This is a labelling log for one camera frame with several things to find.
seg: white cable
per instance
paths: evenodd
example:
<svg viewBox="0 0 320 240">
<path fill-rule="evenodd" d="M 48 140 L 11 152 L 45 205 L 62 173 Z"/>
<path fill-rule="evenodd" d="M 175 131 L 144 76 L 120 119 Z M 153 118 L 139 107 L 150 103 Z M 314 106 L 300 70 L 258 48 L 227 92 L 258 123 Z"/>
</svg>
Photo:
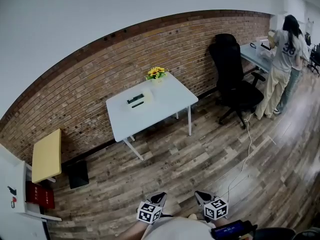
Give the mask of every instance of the white cable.
<svg viewBox="0 0 320 240">
<path fill-rule="evenodd" d="M 241 171 L 240 173 L 233 179 L 233 181 L 231 181 L 231 183 L 229 184 L 228 186 L 228 203 L 229 203 L 229 197 L 230 197 L 230 186 L 231 184 L 236 180 L 236 178 L 239 177 L 239 175 L 243 172 L 244 170 L 244 167 L 245 167 L 245 164 L 246 164 L 246 161 L 249 159 L 250 157 L 250 147 L 251 147 L 251 144 L 252 144 L 252 139 L 251 139 L 251 136 L 250 136 L 250 132 L 249 132 L 249 120 L 251 118 L 251 116 L 254 114 L 254 112 L 249 116 L 248 119 L 243 119 L 245 122 L 246 122 L 246 130 L 248 132 L 248 135 L 249 135 L 249 138 L 250 138 L 250 145 L 249 145 L 249 148 L 248 148 L 248 156 L 246 157 L 246 159 L 244 160 L 243 162 L 243 165 L 242 165 L 242 168 L 241 168 Z"/>
</svg>

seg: chair armrest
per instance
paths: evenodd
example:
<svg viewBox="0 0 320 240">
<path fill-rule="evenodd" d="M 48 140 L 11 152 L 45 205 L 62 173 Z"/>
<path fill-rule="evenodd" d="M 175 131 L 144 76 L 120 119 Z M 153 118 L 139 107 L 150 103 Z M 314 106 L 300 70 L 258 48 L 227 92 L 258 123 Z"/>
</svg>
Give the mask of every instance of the chair armrest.
<svg viewBox="0 0 320 240">
<path fill-rule="evenodd" d="M 254 87 L 256 87 L 256 84 L 257 84 L 258 80 L 260 80 L 262 82 L 266 81 L 266 79 L 262 75 L 258 74 L 257 72 L 252 72 L 251 75 L 254 76 L 254 80 L 252 82 L 252 85 Z"/>
</svg>

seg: beige pants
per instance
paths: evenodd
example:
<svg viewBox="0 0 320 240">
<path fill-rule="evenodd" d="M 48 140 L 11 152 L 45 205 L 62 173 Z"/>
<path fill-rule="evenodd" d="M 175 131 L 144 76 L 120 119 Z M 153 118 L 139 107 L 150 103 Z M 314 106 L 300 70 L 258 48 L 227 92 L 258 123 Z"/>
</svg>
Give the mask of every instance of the beige pants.
<svg viewBox="0 0 320 240">
<path fill-rule="evenodd" d="M 264 89 L 264 98 L 255 110 L 256 117 L 260 120 L 265 114 L 271 116 L 278 105 L 290 79 L 290 72 L 284 72 L 272 66 Z"/>
</svg>

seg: brick wall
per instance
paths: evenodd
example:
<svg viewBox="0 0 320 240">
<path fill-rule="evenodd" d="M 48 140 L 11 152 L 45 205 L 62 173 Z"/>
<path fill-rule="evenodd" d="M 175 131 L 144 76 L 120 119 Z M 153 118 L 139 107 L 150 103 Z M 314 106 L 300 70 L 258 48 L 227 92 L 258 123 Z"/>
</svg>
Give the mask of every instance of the brick wall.
<svg viewBox="0 0 320 240">
<path fill-rule="evenodd" d="M 0 143 L 32 162 L 35 142 L 62 130 L 62 162 L 113 139 L 105 100 L 168 69 L 196 96 L 216 86 L 207 52 L 219 33 L 240 45 L 265 36 L 270 15 L 239 10 L 181 13 L 142 22 L 75 51 L 39 77 L 0 121 Z M 243 62 L 246 69 L 250 65 Z"/>
</svg>

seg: small red object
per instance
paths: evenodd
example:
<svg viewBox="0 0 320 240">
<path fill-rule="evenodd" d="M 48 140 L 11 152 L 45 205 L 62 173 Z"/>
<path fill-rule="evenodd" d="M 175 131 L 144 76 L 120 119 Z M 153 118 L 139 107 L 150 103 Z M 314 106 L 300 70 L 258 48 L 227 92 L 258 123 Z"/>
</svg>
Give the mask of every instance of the small red object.
<svg viewBox="0 0 320 240">
<path fill-rule="evenodd" d="M 55 208 L 54 192 L 31 181 L 25 182 L 25 199 L 29 203 L 38 204 L 46 209 Z"/>
</svg>

